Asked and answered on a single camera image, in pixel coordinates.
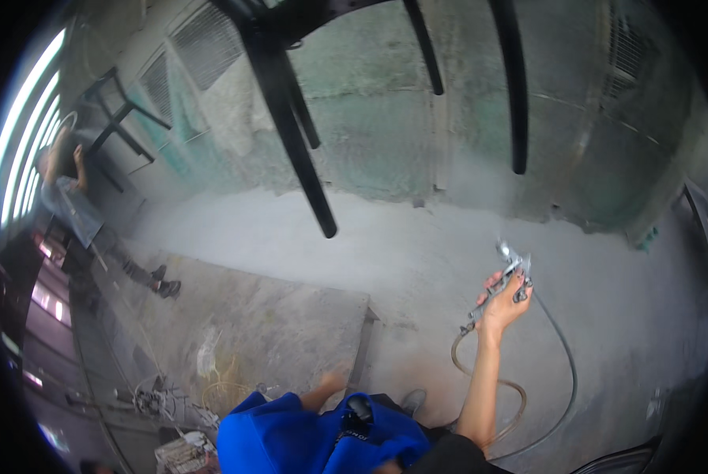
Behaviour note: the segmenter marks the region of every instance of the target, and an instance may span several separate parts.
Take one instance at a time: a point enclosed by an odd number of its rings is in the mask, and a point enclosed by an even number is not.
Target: sneaker
[[[164,272],[167,271],[166,265],[159,265],[159,268],[151,272],[151,277],[156,281],[162,281],[164,279]]]
[[[427,392],[421,388],[418,388],[417,390],[407,393],[406,397],[403,398],[402,403],[400,403],[399,406],[401,406],[401,409],[404,410],[409,418],[412,418],[414,417],[415,412],[420,409],[420,406],[425,403],[426,396]]]
[[[162,298],[176,297],[180,291],[180,282],[178,280],[162,281],[159,284],[157,293]]]

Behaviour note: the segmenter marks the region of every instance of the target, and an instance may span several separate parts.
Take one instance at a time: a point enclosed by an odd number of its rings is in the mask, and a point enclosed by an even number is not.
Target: grey shirt
[[[54,184],[44,181],[41,201],[64,225],[73,230],[75,237],[86,249],[104,225],[102,214],[91,204],[85,193],[77,189],[77,180],[71,177],[59,176]]]

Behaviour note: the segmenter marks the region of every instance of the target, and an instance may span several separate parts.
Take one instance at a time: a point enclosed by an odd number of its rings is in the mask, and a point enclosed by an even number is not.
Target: air hose
[[[533,298],[536,299],[536,301],[539,302],[539,305],[541,309],[544,310],[544,314],[546,315],[547,318],[549,318],[549,322],[551,325],[554,327],[555,332],[557,332],[557,336],[559,336],[559,340],[562,341],[562,346],[565,349],[565,354],[567,355],[567,360],[570,364],[570,374],[572,375],[572,391],[570,393],[570,402],[567,403],[567,408],[565,409],[565,412],[560,416],[559,420],[554,424],[554,426],[551,427],[549,431],[544,433],[543,436],[541,436],[539,439],[536,441],[533,441],[529,445],[520,448],[519,450],[512,451],[509,454],[505,454],[503,456],[491,458],[489,460],[502,460],[502,459],[507,459],[512,456],[517,456],[518,454],[522,454],[525,451],[531,450],[535,448],[536,446],[539,446],[539,444],[543,443],[549,437],[559,429],[560,426],[565,422],[565,420],[570,416],[570,413],[572,412],[573,406],[575,405],[576,401],[576,395],[578,394],[578,373],[576,371],[576,361],[572,357],[572,351],[570,350],[570,346],[567,344],[567,340],[565,339],[565,335],[562,333],[562,329],[559,327],[556,321],[554,321],[554,318],[551,316],[551,313],[549,312],[549,309],[544,305],[544,301],[539,297],[537,293],[533,293]],[[456,339],[454,340],[454,344],[452,344],[451,347],[451,359],[452,362],[454,362],[454,365],[456,365],[456,368],[461,370],[463,373],[473,376],[473,371],[462,365],[462,363],[456,358],[456,348],[459,346],[460,341],[469,334],[468,332],[463,332],[460,333]],[[515,415],[515,418],[512,420],[512,422],[504,427],[499,433],[493,437],[492,441],[490,444],[495,443],[501,438],[504,438],[507,436],[512,430],[517,428],[517,426],[520,424],[522,420],[522,413],[525,411],[525,405],[528,404],[528,396],[525,394],[525,390],[519,385],[516,384],[515,382],[511,382],[509,380],[504,380],[504,379],[499,379],[497,381],[498,384],[500,385],[506,385],[508,387],[514,388],[515,390],[520,393],[520,409],[517,410],[517,414]]]

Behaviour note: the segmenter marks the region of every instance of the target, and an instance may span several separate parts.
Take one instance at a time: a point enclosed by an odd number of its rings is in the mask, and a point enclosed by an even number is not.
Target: paint spray gun
[[[530,253],[526,253],[520,256],[520,254],[515,252],[514,249],[510,247],[510,244],[506,241],[499,241],[497,243],[497,251],[499,252],[499,256],[502,258],[502,260],[507,263],[507,267],[502,271],[501,278],[499,278],[496,283],[494,283],[491,287],[488,288],[488,298],[486,298],[486,300],[483,301],[482,304],[477,305],[475,309],[468,313],[467,317],[470,320],[470,323],[468,323],[467,326],[460,326],[459,328],[459,332],[462,336],[466,335],[468,332],[473,330],[473,328],[475,327],[475,323],[478,322],[478,320],[481,318],[481,316],[483,315],[483,311],[485,311],[492,298],[497,296],[499,293],[504,291],[505,288],[507,288],[507,285],[510,283],[510,279],[515,274],[515,271],[517,269],[522,270],[524,280],[520,289],[517,290],[517,292],[515,292],[515,295],[512,297],[512,301],[514,301],[515,303],[525,301],[528,298],[528,295],[525,294],[525,290],[533,286],[533,280],[531,279]]]

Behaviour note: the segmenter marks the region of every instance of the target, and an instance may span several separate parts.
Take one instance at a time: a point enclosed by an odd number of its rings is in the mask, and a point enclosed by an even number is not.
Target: vent
[[[172,109],[169,106],[169,86],[167,83],[167,59],[164,52],[151,63],[141,76],[141,84],[154,103],[164,121],[172,124]]]
[[[644,39],[610,4],[609,69],[602,87],[602,106],[636,86],[645,50]]]
[[[209,89],[243,53],[235,25],[211,3],[186,20],[171,38],[200,90]]]

